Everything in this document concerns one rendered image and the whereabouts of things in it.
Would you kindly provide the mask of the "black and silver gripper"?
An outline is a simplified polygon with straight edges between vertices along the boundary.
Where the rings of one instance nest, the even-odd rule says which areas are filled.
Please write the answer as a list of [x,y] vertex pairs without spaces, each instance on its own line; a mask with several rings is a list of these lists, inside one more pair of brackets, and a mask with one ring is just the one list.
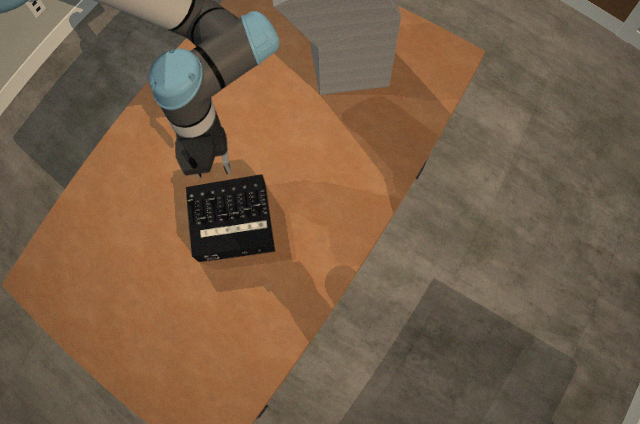
[[224,169],[227,174],[231,174],[226,133],[213,101],[211,102],[211,109],[204,122],[186,128],[169,122],[176,133],[176,159],[185,176],[195,174],[197,178],[201,178],[201,173],[211,171],[216,156],[222,156]]

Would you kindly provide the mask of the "black lighting desk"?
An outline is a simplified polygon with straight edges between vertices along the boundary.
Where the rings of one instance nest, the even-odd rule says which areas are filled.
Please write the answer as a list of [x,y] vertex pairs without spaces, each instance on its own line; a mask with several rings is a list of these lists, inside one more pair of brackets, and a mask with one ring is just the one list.
[[189,186],[186,195],[198,262],[275,252],[263,174]]

